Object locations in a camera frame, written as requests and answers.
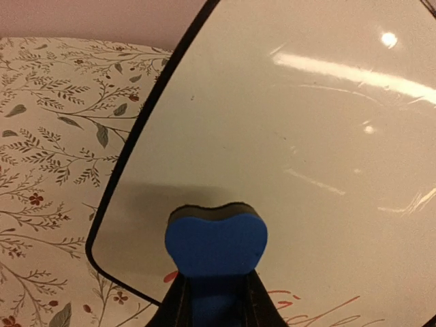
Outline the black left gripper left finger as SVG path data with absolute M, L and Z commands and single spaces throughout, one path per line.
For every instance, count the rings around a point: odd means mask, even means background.
M 187 326 L 187 279 L 178 272 L 146 327 L 183 326 Z

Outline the blue whiteboard eraser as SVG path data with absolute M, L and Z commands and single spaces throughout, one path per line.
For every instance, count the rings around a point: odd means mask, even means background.
M 242 326 L 245 277 L 267 240 L 263 219 L 243 202 L 184 205 L 170 214 L 166 251 L 187 279 L 193 326 Z

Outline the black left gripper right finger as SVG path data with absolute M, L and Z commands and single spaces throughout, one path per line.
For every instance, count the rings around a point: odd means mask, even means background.
M 247 275 L 247 326 L 287 326 L 255 270 Z

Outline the small black-framed whiteboard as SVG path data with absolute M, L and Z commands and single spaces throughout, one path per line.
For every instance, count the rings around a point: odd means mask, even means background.
M 86 244 L 99 273 L 161 304 L 199 223 L 251 206 L 257 272 L 288 326 L 435 319 L 435 5 L 207 1 L 132 127 Z

